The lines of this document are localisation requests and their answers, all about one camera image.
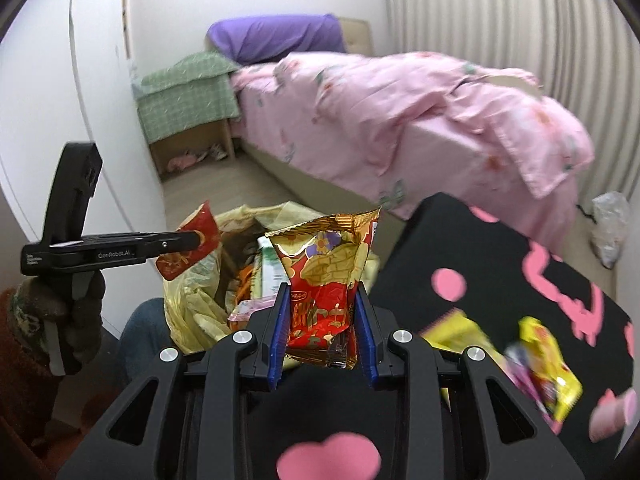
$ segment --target red snack package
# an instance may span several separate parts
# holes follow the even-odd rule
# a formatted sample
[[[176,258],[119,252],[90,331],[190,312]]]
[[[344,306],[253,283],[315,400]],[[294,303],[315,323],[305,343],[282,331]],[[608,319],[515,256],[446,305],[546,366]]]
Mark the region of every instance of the red snack package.
[[[291,282],[287,354],[353,368],[353,301],[380,210],[325,216],[265,234]]]
[[[196,231],[200,237],[200,245],[193,251],[163,254],[156,260],[156,267],[168,282],[180,276],[220,244],[220,231],[209,209],[208,200],[191,213],[176,231]]]

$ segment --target bed sheet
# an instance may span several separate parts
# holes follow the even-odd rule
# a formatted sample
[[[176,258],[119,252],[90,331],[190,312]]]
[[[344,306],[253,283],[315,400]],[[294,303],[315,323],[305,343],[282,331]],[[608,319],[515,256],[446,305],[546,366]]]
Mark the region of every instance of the bed sheet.
[[[479,207],[554,253],[561,252],[574,222],[574,176],[537,200],[505,150],[482,142],[446,117],[410,123],[388,171],[378,176],[337,124],[316,117],[314,102],[290,94],[272,78],[244,84],[238,100],[242,120],[232,128],[235,136],[404,220],[424,198],[441,191]]]

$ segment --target green checkered cloth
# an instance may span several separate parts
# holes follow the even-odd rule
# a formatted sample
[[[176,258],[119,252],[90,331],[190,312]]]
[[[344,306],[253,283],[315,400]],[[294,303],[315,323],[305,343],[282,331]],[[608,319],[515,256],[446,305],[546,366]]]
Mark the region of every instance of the green checkered cloth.
[[[229,83],[229,73],[239,68],[217,52],[199,52],[134,84],[147,142],[198,124],[239,117],[238,101]]]

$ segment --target black table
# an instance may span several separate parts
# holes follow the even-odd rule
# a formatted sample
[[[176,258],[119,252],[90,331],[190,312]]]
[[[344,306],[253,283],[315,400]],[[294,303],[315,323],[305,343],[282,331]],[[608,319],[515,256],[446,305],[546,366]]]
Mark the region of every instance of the black table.
[[[595,480],[612,464],[622,432],[592,444],[588,421],[607,389],[619,395],[632,384],[633,359],[625,338],[630,320],[613,300],[602,295],[602,318],[586,313],[587,323],[578,324],[588,334],[597,332],[588,330],[593,327],[599,326],[600,331],[587,337],[578,330],[578,338],[559,303],[545,295],[559,290],[566,299],[580,299],[591,309],[597,307],[591,303],[592,296],[597,302],[598,290],[526,237],[500,222],[486,220],[492,219],[479,211],[473,213],[444,194],[423,201],[380,272],[370,300],[393,311],[399,325],[412,332],[421,332],[452,308],[459,308],[482,327],[498,351],[518,339],[521,318],[540,319],[558,340],[564,360],[584,389],[560,439],[585,477]],[[441,268],[455,270],[466,281],[466,293],[455,303],[438,295],[431,284],[433,273]],[[535,272],[532,276],[536,268],[541,271],[542,285]],[[564,309],[577,317],[575,302],[564,301]],[[277,479],[276,460],[289,446],[321,442],[339,431],[370,438],[382,455],[378,478],[389,478],[396,394],[370,390],[358,368],[346,372],[305,365],[287,377],[275,393],[259,400],[249,423],[257,479]],[[452,462],[452,439],[447,428],[445,433],[446,456]],[[452,478],[451,470],[447,474]]]

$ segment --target glove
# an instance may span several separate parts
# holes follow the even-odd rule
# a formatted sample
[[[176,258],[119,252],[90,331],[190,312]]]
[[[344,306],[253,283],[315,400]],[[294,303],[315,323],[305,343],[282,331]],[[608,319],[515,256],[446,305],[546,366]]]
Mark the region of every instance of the glove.
[[[41,278],[25,280],[10,300],[9,327],[24,350],[48,366],[43,322],[52,321],[74,350],[74,358],[87,364],[100,349],[104,287],[102,273],[95,272],[85,297],[68,306]]]

